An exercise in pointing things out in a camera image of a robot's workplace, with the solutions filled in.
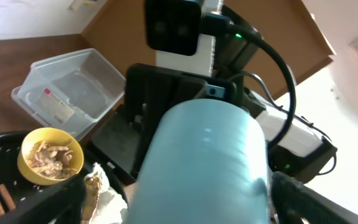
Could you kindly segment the light blue cup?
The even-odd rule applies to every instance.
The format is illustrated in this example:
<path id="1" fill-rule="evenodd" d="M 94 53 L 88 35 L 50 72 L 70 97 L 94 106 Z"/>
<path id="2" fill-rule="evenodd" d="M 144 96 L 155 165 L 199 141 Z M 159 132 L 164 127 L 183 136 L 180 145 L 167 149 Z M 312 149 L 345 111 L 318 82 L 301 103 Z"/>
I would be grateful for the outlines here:
<path id="1" fill-rule="evenodd" d="M 125 223 L 267 223 L 267 149 L 243 109 L 190 100 L 161 119 Z"/>

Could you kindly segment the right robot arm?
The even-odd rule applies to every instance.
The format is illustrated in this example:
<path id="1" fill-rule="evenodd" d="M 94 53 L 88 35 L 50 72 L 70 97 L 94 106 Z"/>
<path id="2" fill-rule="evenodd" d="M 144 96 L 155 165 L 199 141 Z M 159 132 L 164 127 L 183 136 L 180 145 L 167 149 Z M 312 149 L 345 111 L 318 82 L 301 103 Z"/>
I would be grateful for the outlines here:
<path id="1" fill-rule="evenodd" d="M 336 160 L 337 149 L 327 134 L 316 128 L 294 107 L 285 109 L 274 102 L 269 91 L 263 95 L 243 83 L 245 77 L 262 79 L 244 70 L 260 47 L 262 35 L 230 7 L 221 13 L 196 14 L 189 19 L 178 11 L 146 10 L 147 41 L 152 48 L 189 56 L 200 34 L 210 34 L 217 42 L 213 75 L 142 63 L 131 65 L 126 73 L 126 118 L 133 123 L 141 117 L 140 137 L 131 170 L 138 176 L 152 138 L 163 115 L 174 106 L 191 100 L 209 99 L 229 103 L 248 112 L 265 134 L 268 164 L 302 182 L 323 173 L 328 161 Z"/>

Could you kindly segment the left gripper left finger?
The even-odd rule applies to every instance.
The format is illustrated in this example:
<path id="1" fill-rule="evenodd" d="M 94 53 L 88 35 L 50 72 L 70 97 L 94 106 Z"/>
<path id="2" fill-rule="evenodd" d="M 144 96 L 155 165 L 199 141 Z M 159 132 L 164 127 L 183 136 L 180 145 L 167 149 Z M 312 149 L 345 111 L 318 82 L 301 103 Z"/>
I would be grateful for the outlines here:
<path id="1" fill-rule="evenodd" d="M 80 223 L 85 200 L 82 177 L 72 177 L 55 185 L 36 187 L 25 179 L 7 189 L 16 209 L 0 217 L 0 223 Z"/>

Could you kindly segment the food scraps nutshells and rice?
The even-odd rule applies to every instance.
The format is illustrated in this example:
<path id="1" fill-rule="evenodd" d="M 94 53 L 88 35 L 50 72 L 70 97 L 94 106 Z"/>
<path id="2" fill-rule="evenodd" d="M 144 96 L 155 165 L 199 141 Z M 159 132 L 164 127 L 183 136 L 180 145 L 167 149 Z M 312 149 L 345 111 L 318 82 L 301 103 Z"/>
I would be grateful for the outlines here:
<path id="1" fill-rule="evenodd" d="M 24 160 L 41 176 L 50 179 L 67 179 L 78 172 L 78 169 L 69 166 L 73 159 L 73 150 L 69 149 L 70 144 L 71 140 L 64 144 L 47 140 L 37 142 Z"/>

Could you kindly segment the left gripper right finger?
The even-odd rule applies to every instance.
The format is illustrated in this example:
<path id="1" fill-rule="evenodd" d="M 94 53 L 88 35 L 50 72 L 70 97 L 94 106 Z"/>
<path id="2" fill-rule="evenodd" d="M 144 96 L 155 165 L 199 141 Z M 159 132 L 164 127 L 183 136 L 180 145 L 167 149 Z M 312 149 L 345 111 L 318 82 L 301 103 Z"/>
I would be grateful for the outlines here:
<path id="1" fill-rule="evenodd" d="M 279 224 L 358 224 L 358 215 L 282 172 L 274 172 L 271 198 Z"/>

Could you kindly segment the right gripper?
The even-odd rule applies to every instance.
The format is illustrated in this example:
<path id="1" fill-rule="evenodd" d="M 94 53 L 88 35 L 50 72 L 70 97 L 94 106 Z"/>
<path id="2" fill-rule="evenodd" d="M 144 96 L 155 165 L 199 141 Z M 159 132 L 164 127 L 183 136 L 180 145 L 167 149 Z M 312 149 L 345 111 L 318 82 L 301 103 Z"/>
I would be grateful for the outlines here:
<path id="1" fill-rule="evenodd" d="M 127 120 L 141 117 L 132 175 L 146 178 L 266 180 L 266 143 L 236 87 L 142 63 L 127 71 Z"/>

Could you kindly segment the brown coffee stick wrapper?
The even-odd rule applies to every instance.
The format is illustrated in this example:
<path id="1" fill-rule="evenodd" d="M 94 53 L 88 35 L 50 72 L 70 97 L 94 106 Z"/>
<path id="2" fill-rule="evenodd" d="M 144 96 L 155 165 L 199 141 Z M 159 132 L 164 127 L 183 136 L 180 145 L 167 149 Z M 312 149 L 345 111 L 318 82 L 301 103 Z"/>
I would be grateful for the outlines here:
<path id="1" fill-rule="evenodd" d="M 89 224 L 97 209 L 101 181 L 97 174 L 85 179 L 86 197 L 81 211 L 81 224 Z"/>

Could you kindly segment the yellow bowl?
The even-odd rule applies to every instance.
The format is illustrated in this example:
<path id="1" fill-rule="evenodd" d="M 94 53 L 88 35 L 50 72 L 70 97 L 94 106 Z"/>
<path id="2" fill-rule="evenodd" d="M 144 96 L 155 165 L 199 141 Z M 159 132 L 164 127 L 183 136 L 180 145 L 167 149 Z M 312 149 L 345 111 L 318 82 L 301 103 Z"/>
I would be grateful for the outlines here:
<path id="1" fill-rule="evenodd" d="M 19 172 L 37 185 L 67 180 L 80 173 L 84 162 L 78 141 L 55 128 L 39 128 L 25 135 L 17 158 Z"/>

